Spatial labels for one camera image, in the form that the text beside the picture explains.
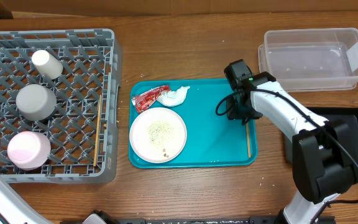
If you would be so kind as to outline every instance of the black container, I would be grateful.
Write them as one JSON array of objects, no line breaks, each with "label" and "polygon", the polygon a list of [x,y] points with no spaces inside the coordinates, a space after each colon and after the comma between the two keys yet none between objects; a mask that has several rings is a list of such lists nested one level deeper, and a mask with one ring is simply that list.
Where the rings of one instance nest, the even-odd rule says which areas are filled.
[{"label": "black container", "polygon": [[[358,108],[323,108],[310,107],[312,112],[327,118],[330,121],[341,119],[349,125],[352,131],[352,141],[358,146]],[[292,143],[284,136],[285,160],[292,164]]]}]

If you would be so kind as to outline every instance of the dish rack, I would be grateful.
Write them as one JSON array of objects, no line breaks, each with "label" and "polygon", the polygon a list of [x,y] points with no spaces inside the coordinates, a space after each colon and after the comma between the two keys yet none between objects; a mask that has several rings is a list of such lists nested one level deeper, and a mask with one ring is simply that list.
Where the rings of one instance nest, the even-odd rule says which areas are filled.
[{"label": "dish rack", "polygon": [[[32,54],[48,51],[63,65],[51,80],[41,76]],[[110,182],[116,175],[116,105],[121,84],[122,49],[110,29],[0,32],[0,166],[8,183],[51,182],[86,184]],[[26,85],[39,84],[57,96],[52,118],[25,119],[16,96]],[[98,101],[102,95],[99,139],[96,139]],[[45,134],[51,153],[41,167],[22,170],[7,156],[7,145],[21,131]],[[97,163],[93,166],[94,154]]]}]

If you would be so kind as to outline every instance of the wooden tabletop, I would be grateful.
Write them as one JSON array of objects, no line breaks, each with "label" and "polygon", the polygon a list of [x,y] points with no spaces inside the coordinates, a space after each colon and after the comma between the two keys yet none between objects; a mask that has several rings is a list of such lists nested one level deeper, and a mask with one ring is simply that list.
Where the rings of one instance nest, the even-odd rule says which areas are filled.
[{"label": "wooden tabletop", "polygon": [[[358,29],[358,12],[0,20],[0,30],[109,28],[124,49],[116,178],[108,184],[12,184],[13,189],[53,222],[85,219],[93,209],[150,220],[276,214],[296,187],[282,134],[267,118],[256,121],[259,155],[250,166],[137,169],[128,159],[129,93],[143,80],[222,78],[225,66],[240,58],[257,72],[266,31],[332,27]],[[358,84],[349,91],[292,95],[306,106],[358,107]],[[341,198],[358,198],[358,184]],[[325,214],[340,224],[358,223],[358,205],[333,205]]]}]

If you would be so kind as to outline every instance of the clear plastic bin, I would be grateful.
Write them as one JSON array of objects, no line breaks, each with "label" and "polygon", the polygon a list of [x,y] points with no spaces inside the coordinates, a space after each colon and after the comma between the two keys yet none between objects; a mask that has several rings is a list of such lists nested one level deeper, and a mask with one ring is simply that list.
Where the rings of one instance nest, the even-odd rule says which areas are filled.
[{"label": "clear plastic bin", "polygon": [[287,91],[350,90],[358,82],[358,30],[271,30],[259,46],[259,70]]}]

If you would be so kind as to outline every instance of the white label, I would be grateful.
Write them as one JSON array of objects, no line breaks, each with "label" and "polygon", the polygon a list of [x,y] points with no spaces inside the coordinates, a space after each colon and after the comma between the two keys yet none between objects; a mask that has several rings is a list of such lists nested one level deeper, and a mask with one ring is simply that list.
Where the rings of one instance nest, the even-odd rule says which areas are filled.
[{"label": "white label", "polygon": [[352,72],[358,69],[358,43],[353,45],[347,52],[347,58],[349,59],[349,63],[351,65]]},{"label": "white label", "polygon": [[108,162],[107,162],[107,168],[111,169],[111,158],[109,157]]}]

